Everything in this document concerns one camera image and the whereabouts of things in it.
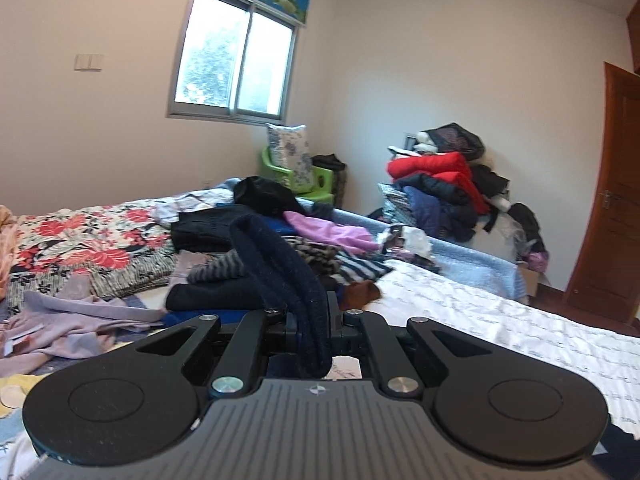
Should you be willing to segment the grey navy knit sweater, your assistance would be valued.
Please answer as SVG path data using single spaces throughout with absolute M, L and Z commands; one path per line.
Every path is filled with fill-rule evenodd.
M 326 376 L 332 366 L 328 297 L 310 266 L 256 214 L 234 220 L 230 238 L 265 305 L 294 314 L 300 367 L 310 377 Z

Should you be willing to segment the folded dark clothes stack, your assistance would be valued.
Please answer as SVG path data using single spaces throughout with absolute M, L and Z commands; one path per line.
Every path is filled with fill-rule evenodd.
M 393 271 L 381 261 L 360 258 L 300 236 L 288 235 L 283 240 L 311 268 L 325 289 L 337 293 L 342 309 L 378 299 L 380 291 L 375 282 Z M 256 285 L 234 249 L 224 254 L 183 250 L 178 253 L 169 278 L 165 300 L 168 315 L 163 323 L 177 324 L 207 311 L 220 316 L 224 323 L 234 323 L 245 312 L 261 305 Z

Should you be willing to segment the dark clothes heap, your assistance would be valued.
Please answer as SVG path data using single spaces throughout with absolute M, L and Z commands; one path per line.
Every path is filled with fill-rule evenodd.
M 489 206 L 478 214 L 471 197 L 462 188 L 427 174 L 380 183 L 384 197 L 381 218 L 421 229 L 426 235 L 468 246 L 519 263 L 543 274 L 550 255 L 534 212 L 510 200 L 510 180 L 497 174 L 486 162 L 486 148 L 475 133 L 455 122 L 409 134 L 405 144 L 390 145 L 390 161 L 408 156 L 443 155 L 459 152 L 472 171 L 472 181 Z

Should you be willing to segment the white plastic bag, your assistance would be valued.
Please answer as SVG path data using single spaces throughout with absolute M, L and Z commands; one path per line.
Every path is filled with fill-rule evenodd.
M 378 236 L 382 254 L 424 269 L 438 270 L 433 256 L 433 244 L 421 229 L 392 224 Z

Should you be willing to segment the light blue quilted blanket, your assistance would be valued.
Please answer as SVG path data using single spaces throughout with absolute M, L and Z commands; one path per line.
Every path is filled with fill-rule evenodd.
M 331 221 L 349 226 L 362 226 L 374 238 L 389 226 L 381 221 L 338 208 L 333 209 Z M 440 267 L 439 275 L 506 299 L 528 304 L 526 284 L 515 263 L 446 240 L 430 237 L 430 241 L 436 266 Z

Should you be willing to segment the cardboard box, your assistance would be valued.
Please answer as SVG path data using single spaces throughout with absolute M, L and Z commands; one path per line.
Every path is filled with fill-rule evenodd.
M 525 282 L 526 295 L 529 297 L 536 297 L 539 284 L 539 273 L 529 269 L 528 264 L 524 261 L 518 263 L 518 270 Z

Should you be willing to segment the floral red bedsheet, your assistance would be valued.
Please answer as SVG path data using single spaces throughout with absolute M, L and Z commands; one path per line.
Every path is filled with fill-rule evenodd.
M 18 217 L 6 292 L 10 311 L 21 310 L 25 292 L 53 296 L 75 275 L 88 278 L 90 294 L 102 299 L 165 285 L 176 254 L 153 209 L 152 200 L 133 200 Z

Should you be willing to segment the lavender garment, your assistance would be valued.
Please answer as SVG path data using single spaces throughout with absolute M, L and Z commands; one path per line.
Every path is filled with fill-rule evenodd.
M 85 275 L 55 296 L 26 292 L 21 312 L 1 322 L 1 376 L 30 374 L 53 358 L 98 356 L 114 347 L 119 333 L 155 330 L 166 314 L 161 304 L 131 307 L 91 296 Z

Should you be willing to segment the green plastic chair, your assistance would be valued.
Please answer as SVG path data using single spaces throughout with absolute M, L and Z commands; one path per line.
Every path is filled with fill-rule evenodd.
M 266 178 L 280 183 L 297 197 L 315 203 L 334 204 L 333 172 L 326 168 L 311 166 L 306 174 L 275 165 L 268 146 L 262 149 L 262 173 Z

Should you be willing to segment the black bag on chair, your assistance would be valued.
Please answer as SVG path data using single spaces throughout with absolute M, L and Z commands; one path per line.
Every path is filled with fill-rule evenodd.
M 334 195 L 334 206 L 341 208 L 344 205 L 344 197 L 347 183 L 348 166 L 335 154 L 314 155 L 311 157 L 312 164 L 316 167 L 330 170 L 333 174 L 332 193 Z

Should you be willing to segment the white script-print quilt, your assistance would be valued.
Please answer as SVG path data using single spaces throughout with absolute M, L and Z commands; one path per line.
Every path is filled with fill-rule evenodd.
M 378 272 L 349 266 L 347 285 L 372 278 L 381 292 L 370 309 L 390 325 L 421 315 L 587 378 L 603 393 L 613 424 L 639 435 L 639 341 L 504 299 L 486 290 L 393 260 Z

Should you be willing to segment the red puffer jacket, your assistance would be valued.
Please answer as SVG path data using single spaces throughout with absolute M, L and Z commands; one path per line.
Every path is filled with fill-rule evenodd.
M 472 171 L 459 152 L 396 158 L 387 164 L 386 171 L 394 181 L 414 174 L 427 174 L 442 182 L 454 184 L 471 197 L 478 214 L 482 216 L 489 212 L 488 203 L 473 183 Z

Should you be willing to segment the brown wooden door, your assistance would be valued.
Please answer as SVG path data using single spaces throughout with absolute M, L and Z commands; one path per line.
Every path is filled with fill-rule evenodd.
M 563 300 L 630 324 L 639 309 L 639 76 L 605 64 L 601 165 L 582 249 Z

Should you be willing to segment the sliding glass window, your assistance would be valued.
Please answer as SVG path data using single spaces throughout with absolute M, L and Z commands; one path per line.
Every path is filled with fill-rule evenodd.
M 262 125 L 284 122 L 298 27 L 248 0 L 191 0 L 167 115 Z

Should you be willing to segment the wall light switch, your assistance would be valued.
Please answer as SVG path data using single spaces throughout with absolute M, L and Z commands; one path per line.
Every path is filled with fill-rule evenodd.
M 78 72 L 100 72 L 103 70 L 103 54 L 79 53 L 74 59 L 74 70 Z

